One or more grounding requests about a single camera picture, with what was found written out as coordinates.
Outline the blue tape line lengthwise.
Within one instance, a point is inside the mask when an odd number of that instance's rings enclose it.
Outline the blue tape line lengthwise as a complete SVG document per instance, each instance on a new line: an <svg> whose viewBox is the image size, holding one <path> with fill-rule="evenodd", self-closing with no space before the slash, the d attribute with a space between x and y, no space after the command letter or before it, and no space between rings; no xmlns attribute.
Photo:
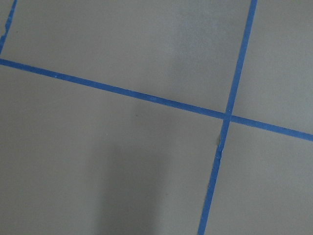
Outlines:
<svg viewBox="0 0 313 235"><path fill-rule="evenodd" d="M245 56L246 56L248 42L249 42L251 29L253 25L256 6L257 6L257 1L252 0L250 2L250 6L248 10L245 29L244 29L244 33L242 37L242 42L241 42L241 47L239 50L236 68L235 68L235 72L234 72L234 76L232 79L232 84L231 84L231 88L230 88L230 92L229 92L229 96L227 100L227 106L226 106L225 113L224 113L225 117L223 118L223 123L221 126L220 140L216 148L215 157L214 157L214 161L212 164L212 169L211 169L210 178L208 182L207 192L206 192L205 200L203 203L203 208L202 208L199 226L197 230L198 235L205 234L207 221L208 221L209 213L210 213L210 208L211 208L211 204L213 200L214 190L215 190L215 186L216 186L216 182L217 182L217 178L219 174L219 169L221 165L221 160L223 157L223 150L224 150L224 146L225 146L225 142L227 138L228 129L230 126L234 103L235 103L237 90L238 90L238 86L239 86L239 82L240 82L240 78L242 74L242 69L243 69L243 65L245 61Z"/></svg>

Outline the blue tape line crosswise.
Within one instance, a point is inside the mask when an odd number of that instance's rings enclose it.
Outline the blue tape line crosswise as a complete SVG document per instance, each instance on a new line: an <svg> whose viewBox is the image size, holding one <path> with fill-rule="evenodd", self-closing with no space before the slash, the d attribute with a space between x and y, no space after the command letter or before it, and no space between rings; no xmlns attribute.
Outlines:
<svg viewBox="0 0 313 235"><path fill-rule="evenodd" d="M157 104L168 106L168 107L173 107L176 109L189 111L192 113L196 113L196 114L200 114L200 115L204 115L208 117L225 120L226 123L228 124L233 122L233 123L237 123L241 125L246 125L249 127L254 127L254 128L298 138L298 139L303 139L307 141L313 140L313 135L309 133L305 133L305 132L301 132L301 131L297 131L297 130L293 130L293 129L289 129L289 128L285 128L285 127L281 127L277 125L272 125L269 123L264 123L264 122L244 118L244 117L238 117L238 116L210 110L207 108L202 108L202 107L195 106L195 105L190 105L190 104L181 103L178 101L165 99L165 98L154 96L154 95L127 90L124 88L111 86L111 85L99 83L96 81L91 81L88 79L83 79L83 78L76 77L76 76L71 76L71 75L67 75L67 74L63 74L63 73L59 73L55 71L41 69L38 67L33 67L33 66L29 66L29 65L25 65L25 64L21 64L17 62L5 60L5 59L1 59L0 64L2 66L6 66L6 67L22 70L22 71L27 71L30 73L35 73L35 74L51 77L54 79L63 80L66 82L75 83L75 84L79 84L82 86L87 86L87 87L95 88L98 90L111 92L114 94L120 94L120 95L132 97L132 98L136 98L140 100L145 100L145 101L152 102L152 103L157 103Z"/></svg>

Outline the blue tape line far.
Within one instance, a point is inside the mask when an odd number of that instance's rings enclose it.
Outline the blue tape line far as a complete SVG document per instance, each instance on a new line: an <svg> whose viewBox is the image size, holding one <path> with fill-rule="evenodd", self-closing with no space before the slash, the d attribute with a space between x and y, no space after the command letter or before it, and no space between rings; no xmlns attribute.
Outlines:
<svg viewBox="0 0 313 235"><path fill-rule="evenodd" d="M8 36L12 21L13 21L17 2L18 2L17 0L13 0L12 6L11 6L10 11L9 11L9 15L8 15L7 20L5 22L4 33L0 37L0 52L2 52L2 50L4 48L4 44L5 44L6 38Z"/></svg>

